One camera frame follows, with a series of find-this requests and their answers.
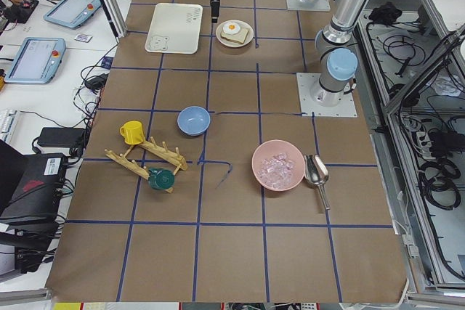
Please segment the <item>cream round plate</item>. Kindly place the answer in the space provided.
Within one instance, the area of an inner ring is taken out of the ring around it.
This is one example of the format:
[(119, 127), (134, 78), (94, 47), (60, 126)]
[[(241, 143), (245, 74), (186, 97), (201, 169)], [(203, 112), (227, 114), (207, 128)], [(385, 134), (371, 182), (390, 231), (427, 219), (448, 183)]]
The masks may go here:
[(240, 48), (251, 42), (254, 30), (244, 21), (227, 20), (217, 26), (216, 37), (227, 47)]

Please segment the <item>bottom bread slice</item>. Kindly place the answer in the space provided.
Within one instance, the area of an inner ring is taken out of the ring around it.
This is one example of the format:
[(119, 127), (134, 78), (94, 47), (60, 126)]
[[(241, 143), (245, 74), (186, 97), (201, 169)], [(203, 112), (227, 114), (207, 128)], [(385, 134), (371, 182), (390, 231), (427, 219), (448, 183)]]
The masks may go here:
[(241, 27), (240, 32), (234, 35), (226, 34), (223, 32), (220, 33), (220, 36), (226, 41), (230, 41), (230, 42), (237, 43), (237, 44), (244, 44), (246, 41), (247, 35), (248, 35), (248, 28), (242, 28), (242, 27)]

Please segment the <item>fried egg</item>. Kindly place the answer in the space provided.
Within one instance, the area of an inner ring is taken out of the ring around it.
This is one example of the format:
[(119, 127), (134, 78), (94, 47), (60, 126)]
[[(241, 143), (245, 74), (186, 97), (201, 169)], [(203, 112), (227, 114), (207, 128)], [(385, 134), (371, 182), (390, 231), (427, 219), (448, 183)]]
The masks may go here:
[(222, 26), (222, 32), (230, 35), (237, 34), (240, 30), (241, 26), (234, 21), (228, 21)]

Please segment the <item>cream bear tray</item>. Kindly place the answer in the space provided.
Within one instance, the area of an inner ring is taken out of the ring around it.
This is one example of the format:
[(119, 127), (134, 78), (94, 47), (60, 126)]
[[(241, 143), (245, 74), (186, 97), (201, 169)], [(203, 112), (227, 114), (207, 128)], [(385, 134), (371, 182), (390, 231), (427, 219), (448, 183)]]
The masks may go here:
[(145, 51), (165, 54), (196, 53), (202, 15), (203, 7), (199, 4), (156, 4)]

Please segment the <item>blue teach pendant far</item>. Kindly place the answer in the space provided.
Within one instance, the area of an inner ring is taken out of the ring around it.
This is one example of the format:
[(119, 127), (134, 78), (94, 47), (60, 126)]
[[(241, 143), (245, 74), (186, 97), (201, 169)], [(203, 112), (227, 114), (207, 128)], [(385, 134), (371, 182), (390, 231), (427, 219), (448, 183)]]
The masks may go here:
[(66, 28), (82, 26), (101, 7), (100, 0), (61, 0), (44, 16), (44, 20)]

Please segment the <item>blue teach pendant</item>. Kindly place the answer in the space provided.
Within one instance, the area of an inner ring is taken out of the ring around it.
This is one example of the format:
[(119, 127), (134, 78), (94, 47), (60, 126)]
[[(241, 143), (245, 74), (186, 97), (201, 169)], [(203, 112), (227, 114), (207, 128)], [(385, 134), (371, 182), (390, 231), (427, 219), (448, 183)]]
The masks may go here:
[(66, 28), (82, 26), (101, 7), (100, 0), (61, 0), (44, 16), (44, 20)]
[(63, 38), (25, 38), (4, 81), (16, 84), (49, 83), (62, 62), (65, 50)]

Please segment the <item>blue bowl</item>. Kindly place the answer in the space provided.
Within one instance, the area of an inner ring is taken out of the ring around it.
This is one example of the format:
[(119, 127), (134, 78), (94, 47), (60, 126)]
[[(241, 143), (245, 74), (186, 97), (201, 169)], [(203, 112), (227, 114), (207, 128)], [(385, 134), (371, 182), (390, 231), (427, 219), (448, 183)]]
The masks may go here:
[(188, 136), (199, 136), (210, 126), (209, 112), (200, 106), (189, 106), (182, 110), (177, 117), (179, 129)]

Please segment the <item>yellow mug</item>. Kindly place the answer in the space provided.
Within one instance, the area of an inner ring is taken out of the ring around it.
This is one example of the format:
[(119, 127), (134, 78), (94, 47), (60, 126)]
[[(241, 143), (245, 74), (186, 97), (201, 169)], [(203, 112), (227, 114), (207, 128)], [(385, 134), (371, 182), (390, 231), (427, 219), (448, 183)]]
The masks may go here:
[(145, 141), (145, 134), (141, 121), (127, 121), (120, 127), (119, 131), (126, 144), (136, 145)]

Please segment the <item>blue teach pendant near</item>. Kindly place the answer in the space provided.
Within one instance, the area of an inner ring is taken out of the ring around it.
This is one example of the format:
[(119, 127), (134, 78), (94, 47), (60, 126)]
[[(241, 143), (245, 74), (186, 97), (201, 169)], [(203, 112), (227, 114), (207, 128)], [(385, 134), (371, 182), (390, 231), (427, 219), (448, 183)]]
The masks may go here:
[(16, 84), (49, 83), (62, 62), (65, 50), (63, 38), (25, 38), (4, 81)]

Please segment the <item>pink bowl with ice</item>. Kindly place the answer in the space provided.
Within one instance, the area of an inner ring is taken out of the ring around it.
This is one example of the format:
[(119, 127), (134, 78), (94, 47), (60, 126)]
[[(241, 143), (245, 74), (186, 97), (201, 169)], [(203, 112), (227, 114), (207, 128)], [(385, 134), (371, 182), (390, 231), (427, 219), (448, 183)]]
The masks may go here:
[(279, 139), (260, 144), (252, 155), (251, 167), (264, 188), (278, 192), (293, 189), (305, 174), (305, 161), (300, 150)]

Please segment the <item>green mug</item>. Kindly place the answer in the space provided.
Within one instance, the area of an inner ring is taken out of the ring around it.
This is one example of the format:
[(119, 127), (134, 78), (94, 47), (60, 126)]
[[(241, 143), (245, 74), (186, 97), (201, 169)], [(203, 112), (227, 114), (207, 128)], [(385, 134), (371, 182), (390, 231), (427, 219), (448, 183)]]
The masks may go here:
[(171, 192), (174, 182), (175, 175), (170, 170), (153, 167), (148, 169), (148, 183), (152, 189)]

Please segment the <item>metal scoop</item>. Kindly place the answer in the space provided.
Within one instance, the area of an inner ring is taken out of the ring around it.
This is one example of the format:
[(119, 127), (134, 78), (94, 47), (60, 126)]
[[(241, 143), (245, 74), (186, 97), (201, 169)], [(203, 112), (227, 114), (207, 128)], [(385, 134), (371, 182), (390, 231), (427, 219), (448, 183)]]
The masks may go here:
[(317, 154), (305, 155), (304, 160), (306, 164), (305, 179), (308, 185), (319, 192), (323, 207), (328, 211), (331, 207), (324, 187), (325, 183), (329, 179), (328, 169)]

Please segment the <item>black power adapter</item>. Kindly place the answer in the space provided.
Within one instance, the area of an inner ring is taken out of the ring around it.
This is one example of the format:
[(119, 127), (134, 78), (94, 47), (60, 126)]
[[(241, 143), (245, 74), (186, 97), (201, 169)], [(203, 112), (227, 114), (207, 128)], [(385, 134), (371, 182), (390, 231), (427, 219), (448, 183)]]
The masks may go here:
[(84, 138), (83, 128), (45, 127), (37, 139), (41, 147), (71, 148), (79, 145)]

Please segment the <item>black computer box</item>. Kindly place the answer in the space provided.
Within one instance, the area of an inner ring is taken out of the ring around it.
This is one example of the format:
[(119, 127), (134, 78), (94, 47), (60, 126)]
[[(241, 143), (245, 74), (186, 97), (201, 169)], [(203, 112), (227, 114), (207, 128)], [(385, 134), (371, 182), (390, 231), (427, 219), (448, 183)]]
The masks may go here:
[(52, 259), (67, 169), (61, 152), (23, 155), (1, 142), (1, 280), (35, 272)]

